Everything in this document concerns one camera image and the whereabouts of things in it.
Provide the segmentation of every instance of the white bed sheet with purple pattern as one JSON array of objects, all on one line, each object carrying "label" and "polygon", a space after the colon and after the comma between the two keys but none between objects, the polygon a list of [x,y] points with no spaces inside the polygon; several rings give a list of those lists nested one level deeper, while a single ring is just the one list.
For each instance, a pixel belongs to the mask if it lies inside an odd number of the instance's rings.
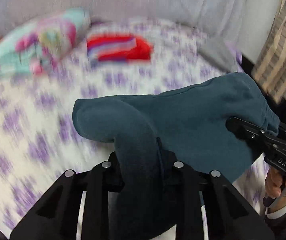
[{"label": "white bed sheet with purple pattern", "polygon": [[[0,230],[8,238],[65,170],[90,170],[113,151],[111,144],[77,134],[71,119],[75,100],[158,94],[223,75],[197,55],[197,47],[207,39],[197,29],[165,20],[131,19],[94,26],[88,35],[104,32],[142,35],[154,44],[151,63],[92,67],[83,41],[49,77],[0,81]],[[260,157],[234,182],[258,212],[267,169]],[[175,228],[158,238],[174,239]]]}]

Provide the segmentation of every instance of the metal pin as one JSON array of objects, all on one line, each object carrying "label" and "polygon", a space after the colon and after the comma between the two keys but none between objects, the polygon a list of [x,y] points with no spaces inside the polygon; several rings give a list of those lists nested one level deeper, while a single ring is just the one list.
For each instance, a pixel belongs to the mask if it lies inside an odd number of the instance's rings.
[{"label": "metal pin", "polygon": [[112,165],[112,163],[110,163],[110,162],[103,162],[103,163],[102,163],[102,167],[103,167],[103,168],[106,168],[106,169],[109,168],[109,167],[111,167],[111,165]]},{"label": "metal pin", "polygon": [[175,162],[174,167],[175,168],[182,168],[184,166],[183,162]]},{"label": "metal pin", "polygon": [[219,176],[221,176],[221,172],[219,171],[211,171],[211,175],[215,178],[218,178]]},{"label": "metal pin", "polygon": [[74,175],[74,171],[72,170],[67,170],[64,172],[65,177],[72,177]]}]

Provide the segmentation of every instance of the teal garment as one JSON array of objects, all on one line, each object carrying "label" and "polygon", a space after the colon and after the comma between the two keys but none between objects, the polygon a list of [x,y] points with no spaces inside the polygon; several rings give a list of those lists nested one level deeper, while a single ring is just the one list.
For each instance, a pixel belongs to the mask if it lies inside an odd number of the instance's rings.
[{"label": "teal garment", "polygon": [[163,148],[195,170],[219,170],[236,180],[259,156],[230,133],[236,116],[277,135],[279,118],[251,77],[231,73],[159,95],[79,99],[73,109],[77,132],[114,142],[125,182],[112,211],[115,239],[151,239],[175,223],[174,203],[162,187]]}]

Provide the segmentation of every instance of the sleeve cuff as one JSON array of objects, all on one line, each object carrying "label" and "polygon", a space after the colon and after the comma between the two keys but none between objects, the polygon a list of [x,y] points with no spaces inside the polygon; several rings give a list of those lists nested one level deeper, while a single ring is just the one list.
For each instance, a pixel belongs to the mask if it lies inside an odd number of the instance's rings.
[{"label": "sleeve cuff", "polygon": [[265,210],[265,215],[269,219],[278,219],[286,214],[286,206],[281,208],[278,211],[275,211],[273,213],[267,213],[268,209]]}]

